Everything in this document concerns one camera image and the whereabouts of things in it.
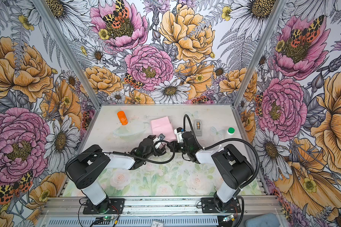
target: black mounting plate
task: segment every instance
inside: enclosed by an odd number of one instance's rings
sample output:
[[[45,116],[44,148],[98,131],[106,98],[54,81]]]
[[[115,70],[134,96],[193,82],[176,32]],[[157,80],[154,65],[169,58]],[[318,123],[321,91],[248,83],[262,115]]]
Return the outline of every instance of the black mounting plate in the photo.
[[[214,204],[214,198],[213,197],[205,197],[201,198],[201,205],[202,205],[202,213],[209,214],[209,213],[219,213],[219,211],[216,209],[216,206]],[[238,205],[238,201],[232,200],[228,210],[225,213],[241,213],[241,207],[240,204]]]
[[[116,207],[116,209],[119,211],[119,214],[123,213],[124,202],[125,199],[110,199],[110,205]],[[98,214],[97,211],[92,209],[92,206],[93,204],[91,200],[87,199],[85,208],[83,209],[83,214]],[[117,214],[117,212],[114,208],[110,207],[110,209],[104,214]]]

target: orange bottle cap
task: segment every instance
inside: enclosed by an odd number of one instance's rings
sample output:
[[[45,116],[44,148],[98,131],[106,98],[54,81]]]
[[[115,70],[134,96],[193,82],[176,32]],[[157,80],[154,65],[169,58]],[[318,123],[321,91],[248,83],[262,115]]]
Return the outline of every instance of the orange bottle cap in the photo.
[[[127,124],[127,118],[126,118],[126,115],[125,115],[124,111],[119,111],[117,113],[117,117],[119,118],[120,123],[122,125],[126,125]]]

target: floral tablecloth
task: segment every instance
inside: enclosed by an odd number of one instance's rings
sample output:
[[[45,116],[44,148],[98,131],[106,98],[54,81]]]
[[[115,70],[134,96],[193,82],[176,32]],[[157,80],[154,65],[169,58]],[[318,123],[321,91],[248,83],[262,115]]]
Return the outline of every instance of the floral tablecloth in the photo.
[[[152,160],[163,161],[170,153]],[[185,161],[177,153],[173,161],[157,165],[146,163],[136,170],[106,169],[98,178],[108,196],[188,196],[213,195],[223,179],[214,165]],[[254,180],[241,195],[261,195]],[[64,197],[80,197],[83,193],[72,181],[68,182]]]

